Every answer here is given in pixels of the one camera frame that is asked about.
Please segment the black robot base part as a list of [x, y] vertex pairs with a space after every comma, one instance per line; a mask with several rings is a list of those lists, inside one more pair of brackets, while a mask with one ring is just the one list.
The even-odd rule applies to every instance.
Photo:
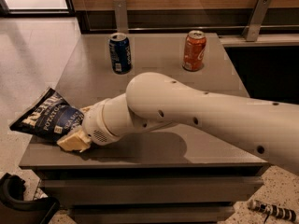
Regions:
[[5, 173], [0, 178], [0, 224], [48, 224], [59, 210], [53, 197], [25, 201], [25, 181]]

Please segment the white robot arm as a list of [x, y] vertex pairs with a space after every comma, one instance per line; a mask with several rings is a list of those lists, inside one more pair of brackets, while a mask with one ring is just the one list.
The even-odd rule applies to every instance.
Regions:
[[293, 174], [299, 172], [299, 105], [199, 91], [159, 73], [142, 73], [126, 92], [83, 109], [58, 145], [84, 151], [127, 134], [185, 124]]

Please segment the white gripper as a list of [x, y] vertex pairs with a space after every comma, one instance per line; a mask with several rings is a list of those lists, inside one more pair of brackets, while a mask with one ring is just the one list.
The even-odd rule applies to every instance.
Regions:
[[92, 141], [99, 146], [117, 142], [125, 131], [125, 98], [106, 99], [95, 105], [82, 107], [86, 113], [82, 127], [78, 126], [57, 141], [64, 151], [83, 152]]

